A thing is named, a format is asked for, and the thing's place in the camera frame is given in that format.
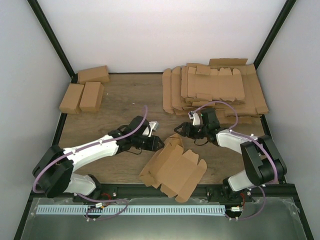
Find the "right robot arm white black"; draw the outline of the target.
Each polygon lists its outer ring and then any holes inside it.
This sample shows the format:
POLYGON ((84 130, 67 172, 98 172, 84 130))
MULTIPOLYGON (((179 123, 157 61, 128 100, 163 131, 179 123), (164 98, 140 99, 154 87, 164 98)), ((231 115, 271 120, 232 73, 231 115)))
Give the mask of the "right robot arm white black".
POLYGON ((242 155, 244 170, 222 182, 225 200, 232 202, 243 190, 278 182, 287 174, 287 166, 271 136, 249 136, 223 128, 213 108, 203 109, 200 114, 191 111, 188 116, 191 121, 178 125, 175 133, 194 141, 206 139, 242 155))

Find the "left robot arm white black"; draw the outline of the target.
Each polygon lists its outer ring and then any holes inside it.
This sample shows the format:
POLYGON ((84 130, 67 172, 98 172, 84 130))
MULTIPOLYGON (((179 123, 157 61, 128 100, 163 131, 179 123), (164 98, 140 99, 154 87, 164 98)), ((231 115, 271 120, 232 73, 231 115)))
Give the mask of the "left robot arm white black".
POLYGON ((154 135, 157 121, 136 116, 128 125, 122 125, 103 137, 83 145, 61 148, 51 146, 32 171, 35 178, 32 190, 55 198, 63 193, 76 194, 91 202, 102 196, 102 186, 92 174, 80 175, 76 171, 102 158, 129 152, 131 148, 156 152, 165 145, 154 135))

